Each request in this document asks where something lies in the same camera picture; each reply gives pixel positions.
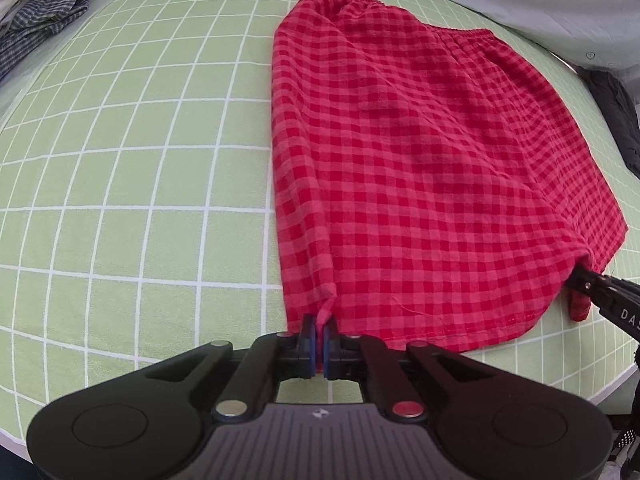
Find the red checked shorts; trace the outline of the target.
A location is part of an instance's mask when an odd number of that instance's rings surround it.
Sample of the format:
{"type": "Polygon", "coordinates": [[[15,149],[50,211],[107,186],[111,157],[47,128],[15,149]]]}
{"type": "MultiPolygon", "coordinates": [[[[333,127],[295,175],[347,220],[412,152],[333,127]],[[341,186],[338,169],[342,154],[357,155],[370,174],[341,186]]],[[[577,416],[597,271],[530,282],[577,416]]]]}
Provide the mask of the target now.
{"type": "Polygon", "coordinates": [[[487,29],[299,0],[273,37],[274,210],[288,327],[393,348],[522,336],[627,226],[572,114],[487,29]]]}

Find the black garment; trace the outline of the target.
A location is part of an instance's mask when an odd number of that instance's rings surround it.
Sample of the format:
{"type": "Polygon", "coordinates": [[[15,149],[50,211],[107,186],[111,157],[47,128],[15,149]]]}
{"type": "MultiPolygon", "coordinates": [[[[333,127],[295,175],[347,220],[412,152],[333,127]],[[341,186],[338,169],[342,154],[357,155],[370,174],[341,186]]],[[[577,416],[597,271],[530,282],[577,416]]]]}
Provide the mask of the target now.
{"type": "Polygon", "coordinates": [[[611,131],[627,169],[640,177],[640,132],[634,101],[623,84],[603,70],[576,70],[611,131]]]}

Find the blue checked garment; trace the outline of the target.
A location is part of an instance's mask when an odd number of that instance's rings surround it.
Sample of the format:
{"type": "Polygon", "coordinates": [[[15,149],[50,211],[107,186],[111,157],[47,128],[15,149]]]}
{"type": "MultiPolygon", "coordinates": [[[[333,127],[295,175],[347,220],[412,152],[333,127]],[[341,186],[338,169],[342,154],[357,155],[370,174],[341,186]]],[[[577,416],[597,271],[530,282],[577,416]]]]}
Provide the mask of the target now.
{"type": "Polygon", "coordinates": [[[30,0],[1,35],[1,79],[89,9],[89,0],[30,0]]]}

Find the green grid mat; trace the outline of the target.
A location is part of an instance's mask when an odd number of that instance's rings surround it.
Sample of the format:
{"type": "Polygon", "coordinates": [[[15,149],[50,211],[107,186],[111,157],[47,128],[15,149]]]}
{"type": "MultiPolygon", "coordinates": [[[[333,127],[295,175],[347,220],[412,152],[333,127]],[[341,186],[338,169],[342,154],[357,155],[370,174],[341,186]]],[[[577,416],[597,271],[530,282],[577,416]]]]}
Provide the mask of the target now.
{"type": "MultiPolygon", "coordinates": [[[[606,270],[639,277],[639,181],[572,63],[507,6],[380,0],[487,29],[564,101],[627,233],[606,270]]],[[[214,339],[294,320],[272,192],[273,36],[299,0],[88,0],[1,87],[1,443],[46,404],[214,339]]]]}

